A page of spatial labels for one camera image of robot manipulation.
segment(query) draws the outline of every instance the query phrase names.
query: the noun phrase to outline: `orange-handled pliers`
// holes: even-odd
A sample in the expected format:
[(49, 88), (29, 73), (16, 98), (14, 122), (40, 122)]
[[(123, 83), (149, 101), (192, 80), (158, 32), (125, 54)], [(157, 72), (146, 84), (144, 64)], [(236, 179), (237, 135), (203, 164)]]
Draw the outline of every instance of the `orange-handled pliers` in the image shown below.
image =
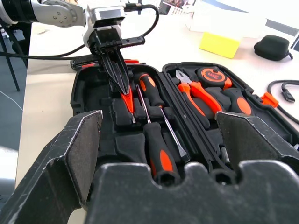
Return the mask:
[(176, 77), (181, 81), (178, 88), (184, 95), (187, 104), (196, 113), (204, 128), (208, 129), (210, 122), (203, 111), (196, 105), (191, 95), (202, 99), (214, 113), (223, 111), (222, 106), (201, 86), (200, 83), (192, 82), (191, 79), (180, 70), (176, 70)]

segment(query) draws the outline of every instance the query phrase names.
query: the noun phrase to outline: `white desk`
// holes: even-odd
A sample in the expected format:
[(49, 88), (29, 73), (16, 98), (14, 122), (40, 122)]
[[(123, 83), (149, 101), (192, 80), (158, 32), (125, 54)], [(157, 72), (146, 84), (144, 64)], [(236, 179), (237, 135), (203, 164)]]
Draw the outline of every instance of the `white desk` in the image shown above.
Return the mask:
[[(135, 37), (146, 31), (154, 17), (128, 16), (121, 24), (123, 38)], [(31, 55), (56, 55), (75, 49), (82, 44), (81, 27), (57, 28), (33, 24)], [(146, 37), (142, 46), (122, 50), (124, 58), (139, 59), (159, 71), (168, 63), (213, 62), (226, 66), (262, 96), (270, 81), (298, 79), (299, 53), (292, 52), (294, 60), (273, 62), (254, 54), (255, 39), (244, 39), (234, 59), (227, 59), (199, 50), (201, 33), (190, 32), (180, 17), (161, 16), (157, 27)], [(88, 54), (84, 48), (75, 55)], [(43, 147), (65, 126), (72, 116), (71, 90), (75, 72), (69, 61), (30, 60), (24, 101), (16, 184), (24, 177)], [(299, 92), (292, 91), (299, 99)], [(273, 88), (274, 96), (293, 116), (299, 104), (289, 104)], [(82, 223), (81, 210), (70, 223)]]

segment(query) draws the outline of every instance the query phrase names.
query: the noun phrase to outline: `black pouch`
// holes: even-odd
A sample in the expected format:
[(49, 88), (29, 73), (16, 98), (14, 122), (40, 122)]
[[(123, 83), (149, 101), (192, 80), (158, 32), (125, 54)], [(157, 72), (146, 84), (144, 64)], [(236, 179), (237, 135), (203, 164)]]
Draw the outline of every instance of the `black pouch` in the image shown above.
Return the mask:
[(267, 35), (261, 41), (257, 42), (254, 46), (254, 52), (260, 57), (280, 61), (287, 56), (293, 59), (292, 54), (289, 52), (290, 42), (280, 36)]

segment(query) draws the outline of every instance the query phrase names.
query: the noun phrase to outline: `tool case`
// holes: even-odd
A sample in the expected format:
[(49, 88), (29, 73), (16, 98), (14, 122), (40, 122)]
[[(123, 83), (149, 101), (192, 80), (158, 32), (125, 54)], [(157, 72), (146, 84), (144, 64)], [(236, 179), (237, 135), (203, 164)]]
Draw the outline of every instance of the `tool case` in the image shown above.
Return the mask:
[[(162, 72), (145, 64), (127, 66), (135, 124), (101, 67), (82, 69), (75, 78), (73, 115), (103, 111), (90, 190), (96, 199), (86, 223), (272, 223), (272, 215), (278, 223), (296, 223), (294, 210), (269, 207), (275, 203), (298, 205), (289, 192), (299, 189), (298, 176), (284, 167), (287, 164), (299, 173), (299, 153), (292, 147), (299, 143), (299, 133), (267, 104), (273, 101), (271, 96), (266, 94), (261, 99), (254, 95), (252, 88), (219, 64), (174, 63), (165, 65)], [(241, 91), (254, 120), (247, 115), (237, 121), (219, 115), (223, 121), (219, 123), (207, 105), (195, 99), (209, 117), (210, 127), (203, 127), (180, 92), (175, 72), (180, 70), (198, 82), (196, 72), (206, 67), (218, 68), (231, 80), (231, 87)], [(154, 80), (165, 102), (164, 112), (191, 158), (187, 164), (181, 160), (160, 108), (145, 98), (149, 116), (160, 124), (178, 167), (180, 184), (164, 186), (150, 174), (148, 143), (143, 134), (147, 120), (136, 92), (136, 73), (147, 73)]]

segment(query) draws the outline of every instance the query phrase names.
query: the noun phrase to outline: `yellow sponge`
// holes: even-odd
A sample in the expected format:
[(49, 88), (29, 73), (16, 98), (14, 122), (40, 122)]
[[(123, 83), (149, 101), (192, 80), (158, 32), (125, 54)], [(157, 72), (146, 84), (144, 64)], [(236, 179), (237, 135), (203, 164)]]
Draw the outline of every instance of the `yellow sponge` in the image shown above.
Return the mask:
[(233, 58), (241, 43), (228, 37), (204, 32), (199, 48), (224, 57)]

